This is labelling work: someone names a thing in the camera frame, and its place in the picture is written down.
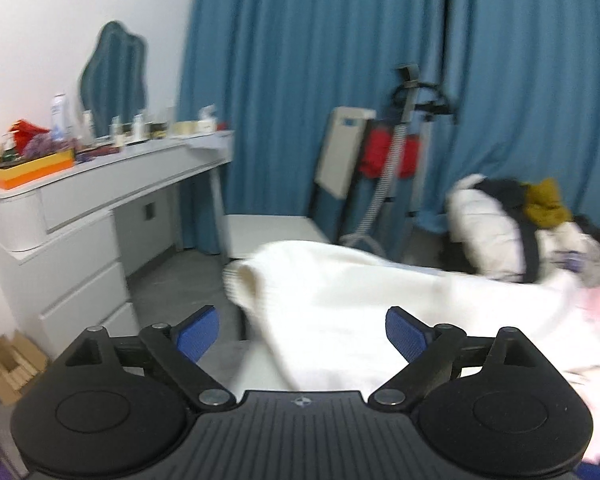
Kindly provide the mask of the mustard yellow garment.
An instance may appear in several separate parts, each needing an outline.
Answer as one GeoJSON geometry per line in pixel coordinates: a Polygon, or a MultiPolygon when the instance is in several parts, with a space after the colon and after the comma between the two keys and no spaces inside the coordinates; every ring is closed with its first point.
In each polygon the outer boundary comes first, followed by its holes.
{"type": "Polygon", "coordinates": [[[524,214],[539,229],[550,230],[572,220],[554,178],[524,185],[524,214]]]}

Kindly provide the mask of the orange tray with items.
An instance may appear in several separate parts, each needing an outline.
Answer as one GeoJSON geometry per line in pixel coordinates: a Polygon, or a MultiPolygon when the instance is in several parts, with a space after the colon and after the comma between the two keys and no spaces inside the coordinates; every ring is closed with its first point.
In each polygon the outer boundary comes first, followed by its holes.
{"type": "Polygon", "coordinates": [[[0,169],[0,190],[18,188],[18,186],[48,177],[56,172],[71,169],[73,166],[73,151],[63,151],[22,162],[12,168],[0,169]]]}

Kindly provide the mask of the garment steamer stand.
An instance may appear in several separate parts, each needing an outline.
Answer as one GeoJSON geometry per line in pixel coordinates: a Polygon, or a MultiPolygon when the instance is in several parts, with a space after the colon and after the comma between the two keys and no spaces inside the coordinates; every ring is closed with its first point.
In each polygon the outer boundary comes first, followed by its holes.
{"type": "Polygon", "coordinates": [[[384,244],[389,235],[393,204],[402,180],[412,182],[402,242],[406,244],[410,240],[422,206],[432,126],[438,117],[457,118],[456,106],[442,85],[422,80],[418,65],[400,65],[396,73],[401,82],[393,90],[391,102],[400,112],[400,118],[387,133],[386,157],[380,159],[378,143],[370,141],[372,148],[364,148],[358,163],[360,168],[379,171],[374,195],[355,230],[338,238],[338,243],[343,246],[363,246],[378,256],[386,253],[384,244]]]}

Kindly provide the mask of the wavy blue framed mirror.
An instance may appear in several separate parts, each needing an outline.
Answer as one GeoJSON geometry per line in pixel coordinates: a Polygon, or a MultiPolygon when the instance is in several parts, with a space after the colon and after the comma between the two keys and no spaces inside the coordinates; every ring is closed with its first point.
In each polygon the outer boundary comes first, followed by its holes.
{"type": "Polygon", "coordinates": [[[115,117],[127,124],[146,110],[146,54],[145,38],[121,22],[102,26],[79,82],[82,108],[91,113],[96,139],[108,136],[115,117]]]}

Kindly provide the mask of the blue curtain right panel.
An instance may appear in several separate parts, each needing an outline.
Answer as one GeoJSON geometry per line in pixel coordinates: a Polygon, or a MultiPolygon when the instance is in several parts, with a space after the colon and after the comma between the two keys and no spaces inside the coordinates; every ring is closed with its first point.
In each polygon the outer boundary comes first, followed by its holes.
{"type": "Polygon", "coordinates": [[[422,208],[439,229],[470,174],[556,180],[600,226],[600,0],[451,0],[440,120],[422,208]]]}

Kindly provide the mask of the tissue box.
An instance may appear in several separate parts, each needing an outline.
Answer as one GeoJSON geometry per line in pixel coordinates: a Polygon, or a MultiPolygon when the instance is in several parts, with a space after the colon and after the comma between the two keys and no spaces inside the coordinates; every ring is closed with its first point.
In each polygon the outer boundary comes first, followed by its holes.
{"type": "Polygon", "coordinates": [[[216,118],[216,110],[213,104],[201,107],[198,113],[196,123],[196,133],[210,134],[214,133],[218,128],[218,118],[216,118]]]}

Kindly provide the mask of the black and white chair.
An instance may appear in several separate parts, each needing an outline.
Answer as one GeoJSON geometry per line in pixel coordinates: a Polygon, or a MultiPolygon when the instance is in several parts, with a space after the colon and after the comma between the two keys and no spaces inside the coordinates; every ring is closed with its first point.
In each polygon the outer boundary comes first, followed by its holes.
{"type": "MultiPolygon", "coordinates": [[[[375,118],[376,112],[369,108],[338,106],[332,110],[314,172],[311,206],[315,205],[320,191],[336,200],[348,196],[360,160],[365,130],[375,118]]],[[[232,260],[248,258],[261,246],[283,240],[328,241],[312,214],[228,214],[225,223],[227,255],[232,260]]]]}

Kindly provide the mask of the white zip sweatshirt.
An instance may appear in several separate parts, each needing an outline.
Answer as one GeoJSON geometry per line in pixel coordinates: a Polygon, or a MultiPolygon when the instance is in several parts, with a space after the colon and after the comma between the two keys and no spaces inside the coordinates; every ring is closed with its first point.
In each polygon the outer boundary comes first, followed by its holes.
{"type": "Polygon", "coordinates": [[[570,272],[513,284],[292,240],[229,264],[223,281],[265,365],[242,373],[243,389],[369,396],[432,344],[438,325],[476,337],[512,326],[582,396],[593,417],[584,457],[600,462],[600,287],[570,272]]]}

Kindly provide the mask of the blue curtain panel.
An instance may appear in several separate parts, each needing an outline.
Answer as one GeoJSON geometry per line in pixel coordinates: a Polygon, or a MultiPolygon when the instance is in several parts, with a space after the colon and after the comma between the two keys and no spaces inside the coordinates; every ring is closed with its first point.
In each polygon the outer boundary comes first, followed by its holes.
{"type": "Polygon", "coordinates": [[[440,11],[441,0],[194,0],[176,116],[210,105],[233,130],[226,211],[312,214],[329,240],[352,230],[370,185],[348,214],[313,188],[329,115],[338,106],[387,114],[400,65],[433,80],[440,11]]]}
{"type": "Polygon", "coordinates": [[[600,0],[451,0],[440,120],[422,208],[439,229],[470,174],[556,180],[600,226],[600,0]]]}

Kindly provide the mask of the cardboard box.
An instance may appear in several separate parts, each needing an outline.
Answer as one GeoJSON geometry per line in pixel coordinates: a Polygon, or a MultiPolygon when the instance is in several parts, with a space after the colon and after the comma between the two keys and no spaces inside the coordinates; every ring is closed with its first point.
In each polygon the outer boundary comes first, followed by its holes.
{"type": "Polygon", "coordinates": [[[46,371],[50,359],[19,330],[0,337],[0,401],[17,403],[46,371]]]}

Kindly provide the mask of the white spray bottle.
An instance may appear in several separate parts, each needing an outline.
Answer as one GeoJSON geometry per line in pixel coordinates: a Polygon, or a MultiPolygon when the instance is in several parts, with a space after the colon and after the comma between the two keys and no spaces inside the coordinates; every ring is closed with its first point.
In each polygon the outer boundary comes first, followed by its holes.
{"type": "Polygon", "coordinates": [[[68,139],[70,130],[69,101],[65,93],[57,93],[50,107],[50,136],[54,142],[68,139]]]}

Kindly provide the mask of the grey white crumpled clothes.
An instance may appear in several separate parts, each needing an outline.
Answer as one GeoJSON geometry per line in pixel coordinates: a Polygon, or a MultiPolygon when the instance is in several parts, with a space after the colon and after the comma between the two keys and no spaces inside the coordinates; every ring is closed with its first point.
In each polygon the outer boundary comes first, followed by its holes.
{"type": "Polygon", "coordinates": [[[585,234],[574,222],[564,222],[557,228],[537,230],[540,257],[540,278],[558,270],[577,275],[588,288],[600,286],[600,243],[585,234]]]}

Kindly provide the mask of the blue curtain left panel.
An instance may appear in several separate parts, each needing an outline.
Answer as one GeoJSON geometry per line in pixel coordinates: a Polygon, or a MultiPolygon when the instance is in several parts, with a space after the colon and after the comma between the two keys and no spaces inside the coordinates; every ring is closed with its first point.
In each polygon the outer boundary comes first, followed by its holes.
{"type": "Polygon", "coordinates": [[[233,130],[226,211],[312,214],[329,240],[352,230],[370,185],[348,214],[313,188],[329,115],[338,106],[387,114],[400,65],[433,80],[440,11],[441,0],[194,0],[176,116],[210,105],[233,130]]]}

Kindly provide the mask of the white puffer jacket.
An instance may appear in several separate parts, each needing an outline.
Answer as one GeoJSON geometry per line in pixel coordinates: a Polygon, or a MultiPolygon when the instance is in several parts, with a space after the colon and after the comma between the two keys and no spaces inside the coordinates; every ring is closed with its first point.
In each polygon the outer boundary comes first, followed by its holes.
{"type": "Polygon", "coordinates": [[[446,196],[446,218],[452,241],[463,246],[464,254],[476,271],[492,278],[494,268],[488,263],[488,246],[496,233],[498,205],[489,196],[474,189],[484,179],[482,174],[471,174],[457,181],[446,196]]]}

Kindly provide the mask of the black garment on pile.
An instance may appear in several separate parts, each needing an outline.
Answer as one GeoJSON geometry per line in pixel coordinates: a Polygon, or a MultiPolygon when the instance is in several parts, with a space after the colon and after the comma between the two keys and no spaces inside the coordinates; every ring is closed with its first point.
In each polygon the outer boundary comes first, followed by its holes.
{"type": "Polygon", "coordinates": [[[501,281],[530,284],[540,276],[538,227],[524,213],[524,186],[513,179],[484,179],[474,189],[498,205],[496,233],[488,246],[488,273],[501,281]]]}

